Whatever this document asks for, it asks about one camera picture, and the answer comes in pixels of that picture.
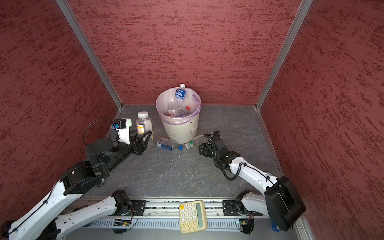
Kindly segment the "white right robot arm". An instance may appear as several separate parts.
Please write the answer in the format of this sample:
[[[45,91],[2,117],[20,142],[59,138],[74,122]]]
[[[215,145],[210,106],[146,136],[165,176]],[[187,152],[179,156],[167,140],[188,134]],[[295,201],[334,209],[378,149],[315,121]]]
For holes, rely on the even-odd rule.
[[[242,178],[259,192],[243,191],[235,198],[235,211],[241,216],[262,214],[268,216],[280,230],[287,232],[292,229],[306,211],[292,181],[285,176],[278,178],[263,172],[240,154],[229,151],[218,131],[203,136],[207,141],[199,144],[199,154],[212,158],[215,167],[228,181]]]

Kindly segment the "clear bottle orange label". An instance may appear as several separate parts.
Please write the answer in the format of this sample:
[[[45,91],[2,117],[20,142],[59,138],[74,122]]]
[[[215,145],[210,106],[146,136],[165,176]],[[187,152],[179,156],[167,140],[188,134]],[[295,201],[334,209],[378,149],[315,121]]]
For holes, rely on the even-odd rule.
[[[149,118],[148,112],[138,112],[138,119],[136,120],[136,126],[137,126],[137,133],[138,135],[142,135],[148,131],[152,132],[152,135],[149,137],[147,136],[147,139],[149,139],[149,146],[153,145],[153,126],[152,126],[152,120]]]

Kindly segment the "aluminium corner post left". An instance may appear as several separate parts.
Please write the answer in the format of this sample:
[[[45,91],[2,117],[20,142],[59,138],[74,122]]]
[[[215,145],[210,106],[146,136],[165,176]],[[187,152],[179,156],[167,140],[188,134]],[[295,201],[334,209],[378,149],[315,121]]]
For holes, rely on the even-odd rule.
[[[107,75],[106,71],[104,70],[99,58],[97,57],[95,51],[93,50],[91,43],[87,39],[81,25],[79,24],[78,20],[76,19],[75,14],[73,13],[68,1],[56,0],[56,3],[59,6],[59,8],[60,8],[61,12],[63,13],[65,19],[67,20],[68,24],[70,25],[71,29],[73,30],[78,41],[80,42],[81,46],[83,47],[85,53],[87,54],[89,60],[91,61],[92,65],[94,66],[96,72],[98,73],[99,77],[101,78],[107,91],[109,92],[110,96],[114,100],[117,108],[119,110],[121,110],[124,107],[124,104],[121,101],[120,97],[118,96],[118,93],[116,92],[115,88],[113,87],[113,84],[111,83],[110,78],[108,77],[108,75]]]

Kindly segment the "aluminium corner post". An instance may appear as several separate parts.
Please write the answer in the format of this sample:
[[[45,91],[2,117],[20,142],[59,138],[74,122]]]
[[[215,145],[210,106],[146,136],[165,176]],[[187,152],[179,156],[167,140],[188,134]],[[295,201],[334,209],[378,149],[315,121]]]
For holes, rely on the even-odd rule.
[[[124,104],[121,101],[120,97],[118,96],[118,93],[116,92],[115,88],[113,87],[113,84],[111,83],[110,78],[108,77],[108,75],[107,75],[106,71],[104,70],[99,58],[97,57],[95,51],[93,50],[91,43],[87,39],[81,25],[79,24],[78,20],[76,19],[75,14],[73,13],[68,1],[56,0],[56,3],[59,6],[59,8],[60,8],[61,12],[63,13],[65,19],[67,20],[68,24],[70,25],[71,29],[73,30],[78,41],[80,42],[81,46],[83,47],[85,53],[87,54],[89,60],[91,61],[92,65],[94,66],[96,72],[98,73],[99,77],[101,78],[107,91],[109,92],[110,96],[114,100],[117,108],[119,110],[121,110],[124,107]]]
[[[262,108],[262,105],[279,73],[279,70],[281,68],[281,66],[283,65],[284,63],[284,60],[297,36],[297,33],[299,32],[300,28],[301,28],[301,25],[303,24],[303,21],[311,7],[313,3],[313,0],[302,0],[300,5],[299,5],[299,8],[298,8],[298,11],[293,19],[293,22],[289,28],[289,31],[286,35],[286,38],[283,42],[283,45],[279,51],[279,54],[277,56],[277,59],[274,63],[274,66],[271,70],[271,73],[266,81],[266,84],[262,90],[262,93],[256,103],[256,110],[257,111],[260,111],[261,108]]]

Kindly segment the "clear bottle red cap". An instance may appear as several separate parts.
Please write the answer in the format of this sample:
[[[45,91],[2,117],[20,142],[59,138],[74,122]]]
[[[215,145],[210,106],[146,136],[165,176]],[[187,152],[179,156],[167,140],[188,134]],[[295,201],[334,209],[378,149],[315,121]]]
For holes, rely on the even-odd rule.
[[[190,108],[189,106],[186,106],[186,107],[182,110],[182,117],[189,116],[191,113],[192,113],[191,108]]]

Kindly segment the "aluminium corner post right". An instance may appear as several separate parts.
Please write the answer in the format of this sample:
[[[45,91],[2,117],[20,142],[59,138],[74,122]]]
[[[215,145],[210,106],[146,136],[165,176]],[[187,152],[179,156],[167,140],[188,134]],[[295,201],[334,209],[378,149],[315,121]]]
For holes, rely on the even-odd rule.
[[[262,108],[262,105],[279,73],[279,70],[281,68],[281,66],[283,65],[284,63],[284,60],[297,36],[297,33],[299,32],[300,28],[301,28],[301,25],[303,24],[303,21],[311,7],[313,3],[313,0],[302,0],[300,5],[299,5],[299,8],[298,8],[298,11],[293,19],[293,22],[289,28],[289,31],[286,35],[286,38],[283,42],[283,45],[279,51],[279,54],[277,56],[277,59],[274,63],[274,66],[271,70],[271,73],[266,81],[266,84],[262,90],[262,93],[256,103],[256,110],[257,111],[260,111],[261,108]]]

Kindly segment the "yellow calculator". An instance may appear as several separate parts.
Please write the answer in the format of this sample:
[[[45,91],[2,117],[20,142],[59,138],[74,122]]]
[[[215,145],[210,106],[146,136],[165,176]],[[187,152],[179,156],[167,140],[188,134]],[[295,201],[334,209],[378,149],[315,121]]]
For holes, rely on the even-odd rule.
[[[181,203],[179,217],[182,234],[205,231],[208,228],[205,203],[202,200]]]

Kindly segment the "cream ribbed waste bin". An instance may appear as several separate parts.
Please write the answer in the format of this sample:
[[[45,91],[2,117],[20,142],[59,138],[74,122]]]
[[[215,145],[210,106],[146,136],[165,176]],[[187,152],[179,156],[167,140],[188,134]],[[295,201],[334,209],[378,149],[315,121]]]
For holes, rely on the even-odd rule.
[[[197,135],[202,101],[196,91],[185,88],[183,107],[190,107],[190,114],[184,117],[172,117],[169,115],[169,107],[174,101],[177,89],[174,87],[162,92],[156,100],[156,109],[168,137],[179,144],[185,144]]]

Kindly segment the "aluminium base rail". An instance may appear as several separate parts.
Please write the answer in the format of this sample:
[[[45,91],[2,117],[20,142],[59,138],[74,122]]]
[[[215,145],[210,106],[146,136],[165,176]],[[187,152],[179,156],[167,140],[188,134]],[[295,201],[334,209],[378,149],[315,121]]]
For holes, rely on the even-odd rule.
[[[302,221],[292,210],[288,217],[280,218],[267,213],[266,201],[261,195],[247,193],[245,200],[236,199],[139,199],[131,200],[125,214],[101,214],[93,220],[76,221],[75,217],[91,208],[60,216],[58,227],[65,232],[60,237],[79,229],[111,229],[122,234],[130,229],[179,230],[183,234],[205,230],[240,231],[250,234],[257,219],[269,218],[275,232],[289,231],[298,227],[300,235],[305,233]]]

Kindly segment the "clear bottle green band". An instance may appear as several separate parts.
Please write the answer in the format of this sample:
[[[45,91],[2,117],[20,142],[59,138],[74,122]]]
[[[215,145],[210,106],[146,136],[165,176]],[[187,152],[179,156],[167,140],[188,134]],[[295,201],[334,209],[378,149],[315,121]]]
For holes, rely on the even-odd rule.
[[[204,134],[197,135],[188,143],[185,143],[184,146],[187,150],[190,150],[193,147],[198,147],[199,144],[205,143],[208,139],[204,136]]]

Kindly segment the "small bottle blue label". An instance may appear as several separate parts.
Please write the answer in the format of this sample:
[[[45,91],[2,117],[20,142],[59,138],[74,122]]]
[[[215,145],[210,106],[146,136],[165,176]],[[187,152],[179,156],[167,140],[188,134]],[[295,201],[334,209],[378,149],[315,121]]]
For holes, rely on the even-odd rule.
[[[185,84],[180,84],[168,109],[170,117],[182,117],[182,110],[185,108],[186,94]]]

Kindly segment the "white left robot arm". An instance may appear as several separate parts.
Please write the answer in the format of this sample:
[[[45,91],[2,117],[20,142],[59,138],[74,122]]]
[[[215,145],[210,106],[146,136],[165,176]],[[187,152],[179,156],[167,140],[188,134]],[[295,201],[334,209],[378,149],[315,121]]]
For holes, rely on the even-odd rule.
[[[105,179],[130,155],[140,156],[148,147],[152,132],[130,136],[130,144],[117,145],[102,138],[85,147],[87,159],[64,171],[51,191],[27,214],[1,226],[1,238],[7,240],[61,240],[67,234],[99,218],[114,214],[134,215],[125,191],[115,191],[106,199],[70,214],[62,212]]]

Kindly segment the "clear bottle blue cap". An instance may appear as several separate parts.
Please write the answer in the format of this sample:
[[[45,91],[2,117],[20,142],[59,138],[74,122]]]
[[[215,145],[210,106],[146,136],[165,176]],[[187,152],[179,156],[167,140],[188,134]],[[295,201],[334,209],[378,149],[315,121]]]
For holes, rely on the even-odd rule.
[[[175,142],[174,140],[171,140],[169,138],[165,137],[159,137],[156,140],[156,145],[158,148],[165,149],[168,151],[176,151],[176,150],[183,150],[183,146]]]

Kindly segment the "pink bin liner bag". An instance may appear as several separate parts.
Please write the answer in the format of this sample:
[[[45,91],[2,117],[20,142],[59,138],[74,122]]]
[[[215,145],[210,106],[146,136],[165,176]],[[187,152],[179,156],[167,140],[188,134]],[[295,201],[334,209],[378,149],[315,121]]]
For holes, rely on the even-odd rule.
[[[201,111],[199,94],[191,88],[184,88],[184,99],[176,96],[180,87],[162,92],[156,100],[161,120],[169,125],[182,125],[192,121]]]

